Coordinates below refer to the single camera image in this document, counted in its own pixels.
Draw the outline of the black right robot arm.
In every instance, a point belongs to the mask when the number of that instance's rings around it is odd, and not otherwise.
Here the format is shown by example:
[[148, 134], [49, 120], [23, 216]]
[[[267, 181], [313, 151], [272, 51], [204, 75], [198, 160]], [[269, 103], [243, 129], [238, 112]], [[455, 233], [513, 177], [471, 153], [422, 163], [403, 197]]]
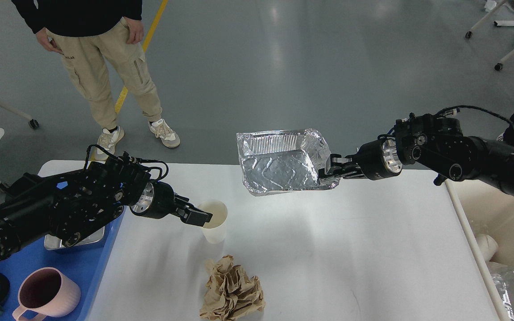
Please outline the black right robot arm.
[[387, 134], [362, 145], [357, 153], [331, 154], [319, 180], [342, 177], [380, 180], [395, 177], [403, 166], [420, 163], [437, 173], [435, 185], [446, 180], [479, 180], [514, 196], [514, 145], [464, 136], [450, 108], [435, 114], [398, 119]]

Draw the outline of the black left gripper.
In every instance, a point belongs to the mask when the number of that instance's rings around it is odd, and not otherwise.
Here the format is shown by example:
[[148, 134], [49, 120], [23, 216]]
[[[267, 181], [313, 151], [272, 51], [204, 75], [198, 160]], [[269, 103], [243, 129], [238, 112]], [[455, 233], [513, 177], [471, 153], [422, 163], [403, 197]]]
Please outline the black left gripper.
[[197, 209], [187, 197], [175, 194], [173, 188], [162, 181], [149, 181], [130, 210], [136, 216], [153, 219], [171, 214], [184, 224], [198, 227], [203, 227], [213, 217], [212, 213]]

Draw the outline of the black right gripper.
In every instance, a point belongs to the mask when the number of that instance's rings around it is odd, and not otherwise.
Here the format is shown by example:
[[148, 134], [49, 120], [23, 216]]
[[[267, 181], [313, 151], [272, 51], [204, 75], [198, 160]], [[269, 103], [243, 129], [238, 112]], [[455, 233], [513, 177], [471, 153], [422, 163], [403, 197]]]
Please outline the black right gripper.
[[370, 179], [396, 177], [402, 172], [396, 142], [393, 138], [380, 138], [362, 145], [355, 155], [331, 154], [331, 168], [320, 169], [319, 180]]

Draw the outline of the person's left hand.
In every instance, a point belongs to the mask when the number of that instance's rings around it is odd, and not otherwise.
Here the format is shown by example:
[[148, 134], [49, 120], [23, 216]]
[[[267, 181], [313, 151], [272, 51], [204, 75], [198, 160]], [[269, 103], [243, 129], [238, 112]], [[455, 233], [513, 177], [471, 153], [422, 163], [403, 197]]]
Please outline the person's left hand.
[[123, 17], [129, 28], [129, 35], [127, 38], [128, 44], [140, 43], [144, 38], [144, 26], [141, 20], [133, 20], [128, 17]]

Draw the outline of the person's right hand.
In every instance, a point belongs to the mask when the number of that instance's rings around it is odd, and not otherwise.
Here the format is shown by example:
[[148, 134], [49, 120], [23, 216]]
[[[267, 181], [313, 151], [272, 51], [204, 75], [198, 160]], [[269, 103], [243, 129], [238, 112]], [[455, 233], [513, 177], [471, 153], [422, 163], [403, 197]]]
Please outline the person's right hand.
[[61, 49], [49, 35], [47, 28], [43, 27], [41, 30], [37, 31], [35, 34], [35, 38], [37, 42], [43, 47], [46, 51], [55, 52], [62, 54]]

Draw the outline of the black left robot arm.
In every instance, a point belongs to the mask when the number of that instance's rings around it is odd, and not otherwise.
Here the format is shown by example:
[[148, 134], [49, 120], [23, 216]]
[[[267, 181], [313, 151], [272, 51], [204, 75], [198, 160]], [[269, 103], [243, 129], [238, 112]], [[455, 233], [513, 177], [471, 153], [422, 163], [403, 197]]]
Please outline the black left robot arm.
[[[25, 173], [11, 187], [14, 195], [0, 204], [0, 262], [51, 235], [73, 247], [120, 217], [128, 207], [138, 217], [175, 215], [185, 224], [202, 227], [212, 213], [163, 182], [169, 167], [160, 160], [107, 153], [104, 163], [86, 160], [80, 170], [48, 177]], [[9, 280], [0, 273], [0, 304]]]

